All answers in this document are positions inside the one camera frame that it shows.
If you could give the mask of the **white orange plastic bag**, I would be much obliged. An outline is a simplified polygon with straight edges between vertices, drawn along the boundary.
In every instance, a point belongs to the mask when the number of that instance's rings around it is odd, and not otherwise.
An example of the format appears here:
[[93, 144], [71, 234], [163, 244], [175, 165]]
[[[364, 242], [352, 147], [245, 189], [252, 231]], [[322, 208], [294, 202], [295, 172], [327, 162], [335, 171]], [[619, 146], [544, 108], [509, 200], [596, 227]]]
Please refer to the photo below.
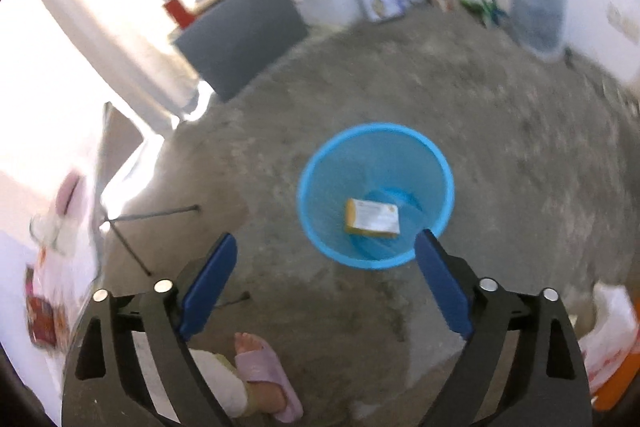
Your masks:
[[593, 287], [596, 321], [578, 340], [588, 377], [591, 404], [604, 413], [622, 401], [639, 375], [639, 300], [625, 286]]

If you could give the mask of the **green toy on floor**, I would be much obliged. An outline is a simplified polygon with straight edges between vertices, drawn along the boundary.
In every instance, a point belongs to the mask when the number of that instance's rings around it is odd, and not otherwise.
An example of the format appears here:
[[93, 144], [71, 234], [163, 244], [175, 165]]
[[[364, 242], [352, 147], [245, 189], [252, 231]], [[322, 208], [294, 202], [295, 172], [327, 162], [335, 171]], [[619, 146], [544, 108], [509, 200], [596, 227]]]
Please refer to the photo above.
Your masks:
[[459, 0], [459, 3], [486, 28], [499, 27], [509, 17], [497, 0]]

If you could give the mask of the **pink slipper foot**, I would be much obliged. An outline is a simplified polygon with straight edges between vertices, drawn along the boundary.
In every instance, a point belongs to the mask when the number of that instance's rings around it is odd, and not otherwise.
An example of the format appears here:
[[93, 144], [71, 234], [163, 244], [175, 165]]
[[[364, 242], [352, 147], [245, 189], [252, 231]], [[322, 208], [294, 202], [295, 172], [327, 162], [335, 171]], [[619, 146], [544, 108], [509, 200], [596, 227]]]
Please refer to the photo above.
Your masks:
[[255, 410], [283, 424], [301, 419], [303, 404], [270, 344], [253, 334], [236, 333], [234, 349], [235, 368], [246, 384]]

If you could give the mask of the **blue mesh trash bin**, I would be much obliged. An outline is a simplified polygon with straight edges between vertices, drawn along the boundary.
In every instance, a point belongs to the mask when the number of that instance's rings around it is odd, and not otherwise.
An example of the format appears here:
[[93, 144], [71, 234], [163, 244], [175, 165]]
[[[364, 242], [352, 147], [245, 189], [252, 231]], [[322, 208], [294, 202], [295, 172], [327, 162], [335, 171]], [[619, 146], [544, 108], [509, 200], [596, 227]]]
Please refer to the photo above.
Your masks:
[[[349, 128], [307, 162], [297, 187], [297, 213], [310, 243], [326, 257], [363, 270], [399, 267], [414, 259], [424, 229], [444, 233], [456, 186], [445, 155], [426, 136], [401, 124]], [[399, 234], [371, 237], [346, 231], [349, 199], [397, 207]]]

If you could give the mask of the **large water jug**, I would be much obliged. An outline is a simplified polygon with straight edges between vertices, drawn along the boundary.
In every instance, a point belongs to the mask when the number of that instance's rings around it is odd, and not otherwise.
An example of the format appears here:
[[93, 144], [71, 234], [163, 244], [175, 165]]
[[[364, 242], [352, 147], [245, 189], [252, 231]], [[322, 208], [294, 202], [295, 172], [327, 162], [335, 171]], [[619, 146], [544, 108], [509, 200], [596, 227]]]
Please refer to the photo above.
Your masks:
[[552, 62], [564, 51], [567, 0], [510, 0], [515, 41], [541, 60]]

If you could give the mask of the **dark grey cabinet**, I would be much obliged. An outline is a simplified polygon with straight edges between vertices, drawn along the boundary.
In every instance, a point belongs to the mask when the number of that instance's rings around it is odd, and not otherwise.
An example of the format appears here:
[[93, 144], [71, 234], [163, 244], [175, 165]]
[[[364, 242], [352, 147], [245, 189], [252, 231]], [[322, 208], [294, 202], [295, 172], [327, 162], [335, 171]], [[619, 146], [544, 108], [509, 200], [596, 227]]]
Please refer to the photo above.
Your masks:
[[228, 102], [308, 36], [293, 0], [222, 0], [174, 40], [174, 46]]

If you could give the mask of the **yellow white small box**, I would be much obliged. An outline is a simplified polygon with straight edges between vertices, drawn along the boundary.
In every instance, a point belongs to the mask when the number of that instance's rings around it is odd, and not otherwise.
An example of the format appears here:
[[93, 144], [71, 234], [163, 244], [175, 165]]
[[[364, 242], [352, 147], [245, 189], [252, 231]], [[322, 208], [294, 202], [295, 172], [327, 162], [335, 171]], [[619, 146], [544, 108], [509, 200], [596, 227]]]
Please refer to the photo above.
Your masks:
[[355, 235], [396, 237], [400, 233], [398, 207], [351, 198], [345, 205], [345, 230]]

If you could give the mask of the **red thermos bottle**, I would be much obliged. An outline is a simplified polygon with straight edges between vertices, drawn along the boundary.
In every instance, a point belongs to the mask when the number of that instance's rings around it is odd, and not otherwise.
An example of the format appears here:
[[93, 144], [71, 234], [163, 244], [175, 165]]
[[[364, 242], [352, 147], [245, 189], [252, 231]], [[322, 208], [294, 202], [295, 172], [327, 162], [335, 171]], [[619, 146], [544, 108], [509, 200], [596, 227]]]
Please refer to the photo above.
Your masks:
[[181, 0], [163, 0], [163, 8], [180, 29], [186, 29], [196, 21], [194, 14], [183, 5]]

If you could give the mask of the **floral tablecloth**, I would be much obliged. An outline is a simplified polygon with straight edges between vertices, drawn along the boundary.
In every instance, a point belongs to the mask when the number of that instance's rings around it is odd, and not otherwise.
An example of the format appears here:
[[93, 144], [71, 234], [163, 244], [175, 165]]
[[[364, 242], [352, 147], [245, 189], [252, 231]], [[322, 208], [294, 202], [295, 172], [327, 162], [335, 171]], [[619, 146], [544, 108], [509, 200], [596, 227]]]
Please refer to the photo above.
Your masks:
[[52, 421], [70, 337], [99, 275], [96, 177], [72, 171], [51, 200], [1, 178], [1, 348]]

